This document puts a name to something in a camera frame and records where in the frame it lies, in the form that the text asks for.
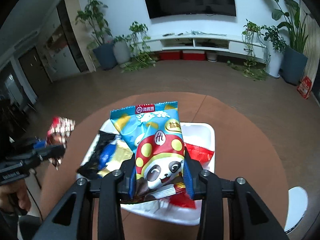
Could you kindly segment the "person left hand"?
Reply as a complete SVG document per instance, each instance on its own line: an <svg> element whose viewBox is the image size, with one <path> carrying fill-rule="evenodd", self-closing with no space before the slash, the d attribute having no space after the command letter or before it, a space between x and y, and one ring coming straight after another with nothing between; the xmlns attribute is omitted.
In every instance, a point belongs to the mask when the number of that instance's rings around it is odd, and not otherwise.
<svg viewBox="0 0 320 240"><path fill-rule="evenodd" d="M13 183L1 185L0 188L1 210L13 212L15 207L29 211L31 201L28 196L27 185L24 179Z"/></svg>

